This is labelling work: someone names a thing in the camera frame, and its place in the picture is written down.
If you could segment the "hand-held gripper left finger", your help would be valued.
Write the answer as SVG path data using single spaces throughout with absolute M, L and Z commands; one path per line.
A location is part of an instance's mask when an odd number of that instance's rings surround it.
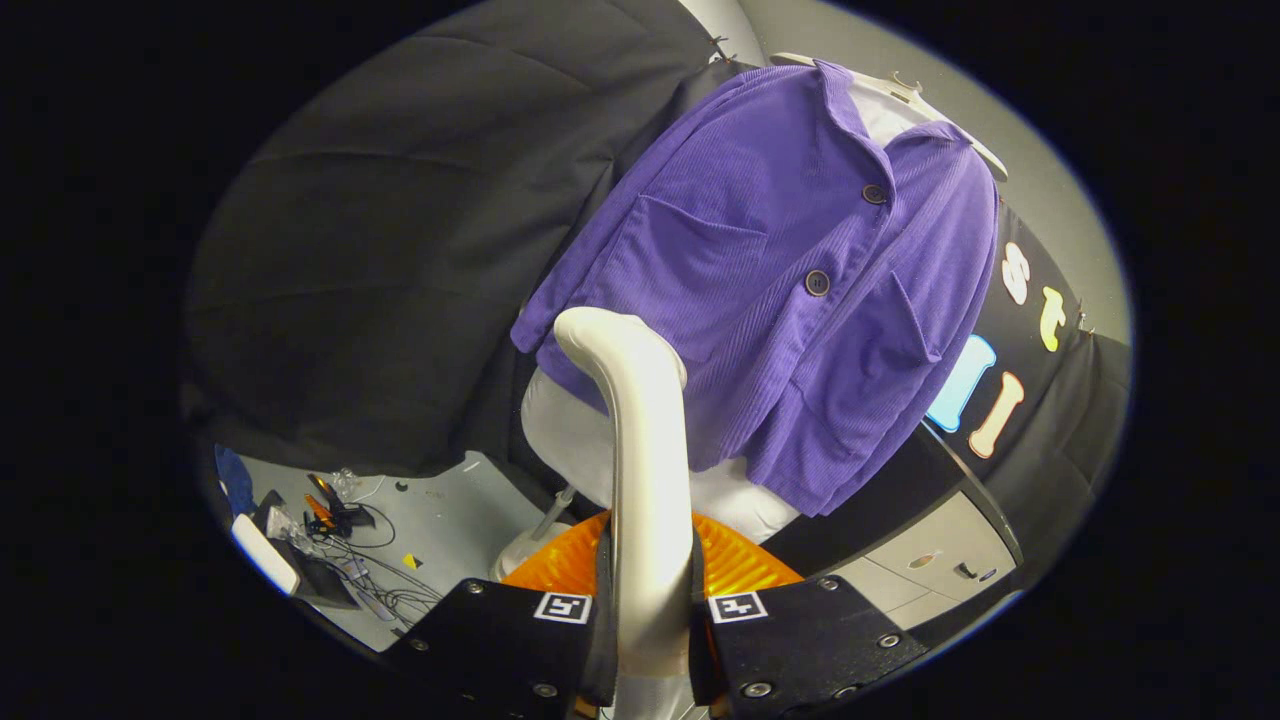
M 460 701 L 467 717 L 599 717 L 620 683 L 611 519 L 570 528 L 502 582 L 458 582 L 387 665 Z

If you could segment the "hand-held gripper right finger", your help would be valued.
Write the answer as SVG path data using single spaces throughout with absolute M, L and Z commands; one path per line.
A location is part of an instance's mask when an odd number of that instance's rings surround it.
M 803 578 L 701 514 L 692 529 L 687 671 L 710 717 L 818 719 L 929 653 L 844 578 Z

